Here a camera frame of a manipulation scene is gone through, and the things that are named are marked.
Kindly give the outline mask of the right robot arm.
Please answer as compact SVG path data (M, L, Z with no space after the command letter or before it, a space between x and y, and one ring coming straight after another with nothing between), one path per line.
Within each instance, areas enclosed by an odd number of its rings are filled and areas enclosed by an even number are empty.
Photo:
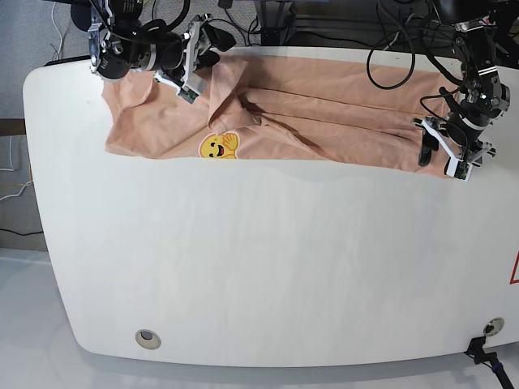
M220 61L220 52L236 45L234 36L212 25L210 14L196 15L187 30L174 29L187 17L184 1L176 19L166 23L139 20L142 1L91 1L88 48L91 72L105 81L119 81L129 71L151 71L153 78L176 89L188 103L202 95L206 82L196 74Z

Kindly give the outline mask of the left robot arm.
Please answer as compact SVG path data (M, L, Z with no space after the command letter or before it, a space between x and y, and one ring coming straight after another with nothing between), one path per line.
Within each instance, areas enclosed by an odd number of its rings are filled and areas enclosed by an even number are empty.
M412 54L416 53L416 44L424 43L423 33L431 20L437 19L440 25L455 30L448 39L461 63L460 78L448 71L427 47L422 49L429 62L450 83L456 85L456 89L450 92L440 88L436 94L436 98L447 103L449 111L446 116L442 117L428 109L427 117L415 121L422 128L419 166L428 166L433 153L439 150L448 154L451 166L464 169L479 166L486 154L494 156L495 149L479 137L509 110L510 90L500 81L495 65L496 48L491 26L485 22L491 14L490 3L434 1L433 12L416 27L418 32L415 38L410 36L405 24L383 2L378 2L376 7L397 25L398 31L408 41Z

